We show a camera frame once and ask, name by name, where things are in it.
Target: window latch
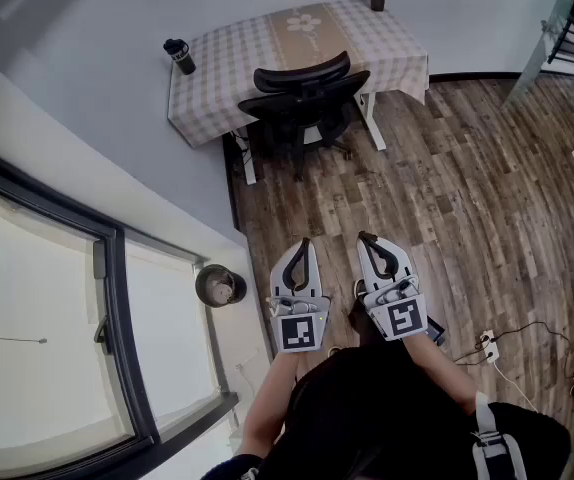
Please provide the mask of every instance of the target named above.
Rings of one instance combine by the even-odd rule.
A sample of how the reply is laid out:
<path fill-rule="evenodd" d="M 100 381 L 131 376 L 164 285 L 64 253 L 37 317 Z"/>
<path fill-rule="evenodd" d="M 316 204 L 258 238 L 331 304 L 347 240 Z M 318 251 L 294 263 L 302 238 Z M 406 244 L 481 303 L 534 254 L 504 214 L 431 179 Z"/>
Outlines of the window latch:
<path fill-rule="evenodd" d="M 109 343 L 109 336 L 107 334 L 107 315 L 103 316 L 98 324 L 96 334 L 94 334 L 94 343 L 99 343 L 103 349 L 103 354 L 110 356 L 112 354 L 111 346 Z"/>

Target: window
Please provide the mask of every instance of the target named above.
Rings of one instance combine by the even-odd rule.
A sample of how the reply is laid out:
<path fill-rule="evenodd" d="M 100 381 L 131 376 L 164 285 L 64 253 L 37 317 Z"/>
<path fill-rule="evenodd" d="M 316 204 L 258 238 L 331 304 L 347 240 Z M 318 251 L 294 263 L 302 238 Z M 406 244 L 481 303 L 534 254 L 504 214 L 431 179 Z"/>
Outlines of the window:
<path fill-rule="evenodd" d="M 134 436 L 113 357 L 94 343 L 96 240 L 0 197 L 0 478 Z"/>
<path fill-rule="evenodd" d="M 138 360 L 156 427 L 164 432 L 217 387 L 204 308 L 191 261 L 133 240 L 125 253 Z"/>
<path fill-rule="evenodd" d="M 0 478 L 139 478 L 234 407 L 202 260 L 0 161 Z"/>

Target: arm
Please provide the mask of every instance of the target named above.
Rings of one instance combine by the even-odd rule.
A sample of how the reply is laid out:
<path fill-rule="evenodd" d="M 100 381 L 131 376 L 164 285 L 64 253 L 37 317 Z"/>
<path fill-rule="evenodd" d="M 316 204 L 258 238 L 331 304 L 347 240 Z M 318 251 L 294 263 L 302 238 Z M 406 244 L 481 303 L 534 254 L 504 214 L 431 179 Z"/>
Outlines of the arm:
<path fill-rule="evenodd" d="M 424 332 L 403 338 L 407 352 L 434 383 L 456 402 L 465 414 L 476 410 L 476 384 L 448 359 Z"/>
<path fill-rule="evenodd" d="M 245 419 L 236 455 L 250 453 L 264 459 L 271 450 L 285 421 L 300 355 L 278 354 L 271 363 Z"/>

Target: checkered tablecloth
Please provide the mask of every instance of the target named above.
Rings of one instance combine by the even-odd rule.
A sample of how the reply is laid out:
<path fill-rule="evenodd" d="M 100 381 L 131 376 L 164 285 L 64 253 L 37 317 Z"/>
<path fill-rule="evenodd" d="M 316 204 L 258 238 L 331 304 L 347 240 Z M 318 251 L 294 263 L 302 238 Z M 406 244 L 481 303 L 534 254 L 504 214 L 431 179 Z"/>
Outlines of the checkered tablecloth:
<path fill-rule="evenodd" d="M 391 14 L 343 1 L 241 21 L 190 41 L 196 71 L 183 75 L 173 65 L 168 118 L 189 144 L 200 146 L 255 121 L 238 103 L 262 95 L 253 82 L 256 68 L 307 67 L 343 49 L 352 72 L 371 71 L 362 93 L 400 90 L 424 103 L 427 52 Z"/>

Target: chair backrest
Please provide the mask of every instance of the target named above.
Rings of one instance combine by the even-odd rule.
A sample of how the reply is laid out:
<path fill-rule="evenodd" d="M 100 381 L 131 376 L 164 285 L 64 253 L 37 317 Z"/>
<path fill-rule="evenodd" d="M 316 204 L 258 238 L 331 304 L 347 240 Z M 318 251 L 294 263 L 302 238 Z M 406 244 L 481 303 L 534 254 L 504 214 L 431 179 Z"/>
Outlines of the chair backrest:
<path fill-rule="evenodd" d="M 365 84 L 369 71 L 360 71 L 340 80 L 318 86 L 314 92 L 280 93 L 241 101 L 238 108 L 268 123 L 293 122 L 314 126 L 328 112 L 339 110 Z"/>
<path fill-rule="evenodd" d="M 326 85 L 340 80 L 347 73 L 351 63 L 347 52 L 316 66 L 289 71 L 270 71 L 258 68 L 254 71 L 254 85 L 261 92 L 280 93 L 299 91 L 303 84 L 318 82 Z"/>

